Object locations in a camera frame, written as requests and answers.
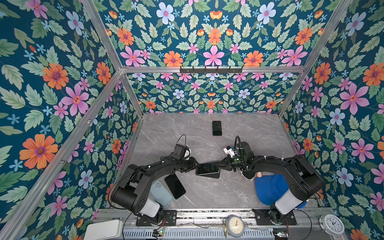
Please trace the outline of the black phone case camera cutout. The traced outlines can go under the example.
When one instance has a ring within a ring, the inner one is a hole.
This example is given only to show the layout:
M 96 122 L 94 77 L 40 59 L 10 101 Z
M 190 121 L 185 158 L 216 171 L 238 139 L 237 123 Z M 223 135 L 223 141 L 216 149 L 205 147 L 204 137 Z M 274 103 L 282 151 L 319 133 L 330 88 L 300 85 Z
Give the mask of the black phone case camera cutout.
M 209 174 L 197 174 L 199 177 L 211 178 L 211 179 L 219 179 L 220 173 L 209 173 Z

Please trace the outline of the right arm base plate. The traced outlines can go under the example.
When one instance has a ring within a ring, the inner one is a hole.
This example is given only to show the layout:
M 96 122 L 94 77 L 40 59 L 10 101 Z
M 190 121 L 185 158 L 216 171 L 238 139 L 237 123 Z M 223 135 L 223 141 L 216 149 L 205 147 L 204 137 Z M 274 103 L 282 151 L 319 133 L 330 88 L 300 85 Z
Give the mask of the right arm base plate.
M 289 212 L 286 215 L 282 215 L 278 210 L 267 210 L 267 209 L 252 209 L 252 212 L 255 214 L 255 219 L 257 225 L 286 225 L 296 226 L 297 221 L 293 211 Z

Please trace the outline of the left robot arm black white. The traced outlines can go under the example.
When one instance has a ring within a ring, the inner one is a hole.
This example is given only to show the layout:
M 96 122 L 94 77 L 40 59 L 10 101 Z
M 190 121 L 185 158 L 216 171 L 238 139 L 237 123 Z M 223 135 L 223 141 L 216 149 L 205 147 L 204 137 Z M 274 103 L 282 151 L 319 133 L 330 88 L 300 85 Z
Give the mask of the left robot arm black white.
M 146 166 L 129 165 L 111 191 L 110 201 L 134 215 L 141 214 L 154 219 L 161 215 L 162 205 L 149 199 L 153 182 L 175 172 L 190 172 L 198 165 L 193 157 L 178 159 L 175 154 L 161 157 L 158 162 Z

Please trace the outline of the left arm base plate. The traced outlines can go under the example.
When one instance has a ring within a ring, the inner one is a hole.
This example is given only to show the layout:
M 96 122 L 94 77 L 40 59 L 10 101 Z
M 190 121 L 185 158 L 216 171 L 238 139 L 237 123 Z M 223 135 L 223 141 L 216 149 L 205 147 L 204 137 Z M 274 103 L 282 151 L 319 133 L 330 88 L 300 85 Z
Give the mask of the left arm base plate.
M 137 227 L 160 227 L 175 226 L 177 221 L 176 210 L 161 210 L 153 218 L 147 215 L 138 215 L 136 220 Z

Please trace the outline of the black phone pink edge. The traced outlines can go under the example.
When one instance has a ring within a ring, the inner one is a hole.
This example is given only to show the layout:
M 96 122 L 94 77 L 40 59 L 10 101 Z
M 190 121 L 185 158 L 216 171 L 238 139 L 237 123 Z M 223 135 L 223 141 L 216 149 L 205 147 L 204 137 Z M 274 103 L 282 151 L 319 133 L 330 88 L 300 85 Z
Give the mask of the black phone pink edge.
M 222 122 L 221 121 L 213 121 L 212 122 L 212 133 L 213 136 L 222 136 Z

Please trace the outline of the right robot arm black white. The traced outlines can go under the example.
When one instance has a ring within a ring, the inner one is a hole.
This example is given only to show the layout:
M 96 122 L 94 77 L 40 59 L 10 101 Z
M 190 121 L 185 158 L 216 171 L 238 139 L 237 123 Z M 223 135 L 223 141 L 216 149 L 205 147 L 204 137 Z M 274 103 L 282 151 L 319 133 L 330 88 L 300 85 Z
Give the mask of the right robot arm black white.
M 259 201 L 276 215 L 285 216 L 321 190 L 324 178 L 301 155 L 292 158 L 255 156 L 246 161 L 226 157 L 219 163 L 227 171 L 240 170 L 255 178 Z

